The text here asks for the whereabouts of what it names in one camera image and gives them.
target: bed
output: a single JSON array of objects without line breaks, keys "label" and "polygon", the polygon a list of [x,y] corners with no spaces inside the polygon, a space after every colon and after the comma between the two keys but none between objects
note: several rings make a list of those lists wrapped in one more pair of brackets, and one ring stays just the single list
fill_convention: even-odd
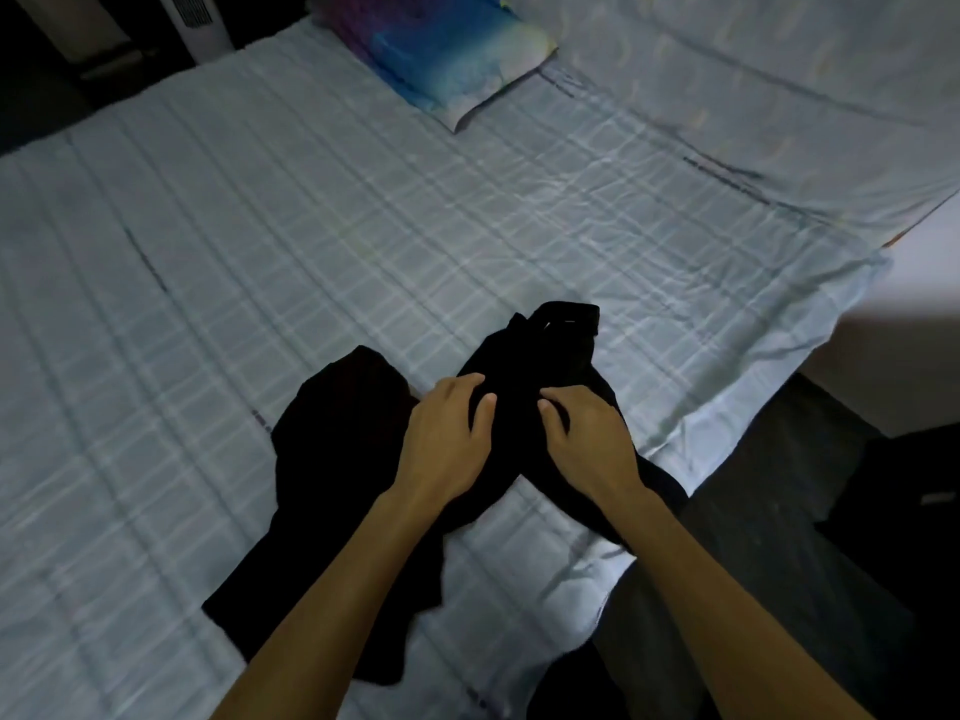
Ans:
[{"label": "bed", "polygon": [[[594,365],[692,492],[885,267],[556,61],[454,136],[310,22],[0,159],[0,237],[10,720],[212,711],[242,662],[200,604],[266,530],[269,427],[355,346],[423,391],[512,313],[597,303]],[[521,712],[611,548],[517,481],[448,544],[406,694],[343,715]]]}]

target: right hand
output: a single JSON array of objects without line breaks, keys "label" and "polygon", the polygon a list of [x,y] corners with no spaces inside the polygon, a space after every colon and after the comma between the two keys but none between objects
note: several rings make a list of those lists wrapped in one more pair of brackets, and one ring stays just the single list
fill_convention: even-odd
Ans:
[{"label": "right hand", "polygon": [[[536,406],[546,431],[546,448],[570,485],[605,510],[623,496],[645,490],[627,425],[614,407],[586,386],[542,388]],[[570,415],[564,430],[557,408]]]}]

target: black clothing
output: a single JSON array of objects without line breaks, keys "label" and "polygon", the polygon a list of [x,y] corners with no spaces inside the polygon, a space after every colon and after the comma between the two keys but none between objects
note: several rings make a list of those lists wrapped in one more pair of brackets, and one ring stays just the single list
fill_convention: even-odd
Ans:
[{"label": "black clothing", "polygon": [[[417,612],[440,605],[443,535],[473,522],[523,474],[571,518],[616,543],[598,508],[571,487],[546,453],[539,389],[583,384],[617,406],[591,365],[599,309],[545,303],[513,316],[461,369],[486,375],[470,402],[497,394],[492,450],[474,486],[452,501],[407,559],[366,641],[354,678],[392,685],[403,675]],[[308,379],[272,432],[277,510],[270,530],[203,610],[249,661],[344,547],[377,496],[394,481],[417,400],[403,377],[365,346]],[[561,411],[564,423],[569,420]],[[637,456],[640,478],[673,511],[687,500],[666,472]]]}]

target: forearm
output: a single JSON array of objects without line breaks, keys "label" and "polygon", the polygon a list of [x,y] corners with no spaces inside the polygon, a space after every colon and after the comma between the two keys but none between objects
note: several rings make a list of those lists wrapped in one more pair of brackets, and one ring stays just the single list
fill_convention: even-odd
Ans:
[{"label": "forearm", "polygon": [[662,596],[725,720],[869,718],[653,492],[601,509]]},{"label": "forearm", "polygon": [[395,488],[380,495],[211,720],[335,717],[380,605],[436,515]]}]

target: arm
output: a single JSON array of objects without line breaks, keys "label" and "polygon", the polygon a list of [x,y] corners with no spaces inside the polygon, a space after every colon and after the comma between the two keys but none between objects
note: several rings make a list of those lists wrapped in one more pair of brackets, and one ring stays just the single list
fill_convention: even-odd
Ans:
[{"label": "arm", "polygon": [[617,411],[585,386],[546,388],[547,448],[563,477],[592,499],[647,570],[725,720],[870,715],[643,486]]},{"label": "arm", "polygon": [[211,720],[327,720],[340,709],[390,586],[440,511],[490,454],[496,398],[468,405],[480,374],[443,379],[410,415],[393,485],[280,622]]}]

